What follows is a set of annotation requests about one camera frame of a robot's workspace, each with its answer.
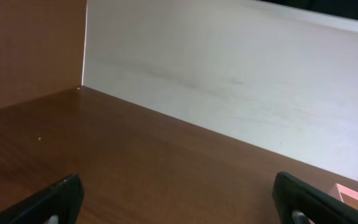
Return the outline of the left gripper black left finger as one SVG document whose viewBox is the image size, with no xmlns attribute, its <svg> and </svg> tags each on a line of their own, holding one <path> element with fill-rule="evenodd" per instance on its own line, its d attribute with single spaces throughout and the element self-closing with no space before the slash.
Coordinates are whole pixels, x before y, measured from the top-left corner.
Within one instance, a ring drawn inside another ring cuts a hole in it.
<svg viewBox="0 0 358 224">
<path fill-rule="evenodd" d="M 79 175 L 72 174 L 0 212 L 0 224 L 75 224 L 84 199 Z"/>
</svg>

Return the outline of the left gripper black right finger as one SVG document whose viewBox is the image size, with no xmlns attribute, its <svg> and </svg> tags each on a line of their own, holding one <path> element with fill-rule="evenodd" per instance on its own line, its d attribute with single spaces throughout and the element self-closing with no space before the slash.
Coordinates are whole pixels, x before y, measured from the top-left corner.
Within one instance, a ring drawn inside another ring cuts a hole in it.
<svg viewBox="0 0 358 224">
<path fill-rule="evenodd" d="M 272 196 L 281 223 L 358 224 L 358 210 L 287 172 L 276 174 Z"/>
</svg>

